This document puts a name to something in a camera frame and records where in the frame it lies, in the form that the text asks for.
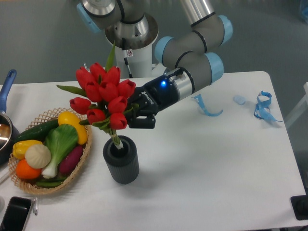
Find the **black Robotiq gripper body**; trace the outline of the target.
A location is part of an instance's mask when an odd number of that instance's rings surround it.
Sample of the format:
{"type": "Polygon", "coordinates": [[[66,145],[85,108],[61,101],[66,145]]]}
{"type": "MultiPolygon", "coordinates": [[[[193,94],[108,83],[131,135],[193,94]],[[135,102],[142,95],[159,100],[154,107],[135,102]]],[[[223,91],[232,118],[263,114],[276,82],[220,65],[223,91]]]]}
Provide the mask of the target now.
{"type": "Polygon", "coordinates": [[[179,99],[180,95],[175,84],[170,77],[162,75],[141,87],[136,87],[128,102],[139,105],[136,116],[155,116],[177,103],[179,99]]]}

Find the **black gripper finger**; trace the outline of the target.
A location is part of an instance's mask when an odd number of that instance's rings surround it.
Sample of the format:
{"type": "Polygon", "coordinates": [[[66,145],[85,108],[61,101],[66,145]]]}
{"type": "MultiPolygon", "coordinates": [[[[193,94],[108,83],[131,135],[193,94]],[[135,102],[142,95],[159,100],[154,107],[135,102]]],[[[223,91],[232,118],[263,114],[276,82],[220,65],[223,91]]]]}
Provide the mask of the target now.
{"type": "Polygon", "coordinates": [[[149,115],[146,118],[126,117],[129,128],[155,128],[156,119],[154,115],[149,115]]]}

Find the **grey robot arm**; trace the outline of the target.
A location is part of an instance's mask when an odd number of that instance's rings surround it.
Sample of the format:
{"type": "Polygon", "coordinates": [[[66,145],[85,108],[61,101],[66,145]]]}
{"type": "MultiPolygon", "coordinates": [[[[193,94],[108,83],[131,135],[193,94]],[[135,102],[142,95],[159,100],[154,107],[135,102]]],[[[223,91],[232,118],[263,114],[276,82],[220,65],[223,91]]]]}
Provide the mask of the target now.
{"type": "Polygon", "coordinates": [[[136,88],[129,98],[139,108],[126,115],[130,128],[154,128],[155,115],[211,85],[224,73],[213,49],[233,34],[230,20],[215,13],[208,0],[180,2],[191,26],[185,36],[157,38],[156,20],[144,11],[143,0],[81,0],[77,11],[93,32],[104,32],[115,45],[123,78],[146,77],[156,58],[167,73],[136,88]]]}

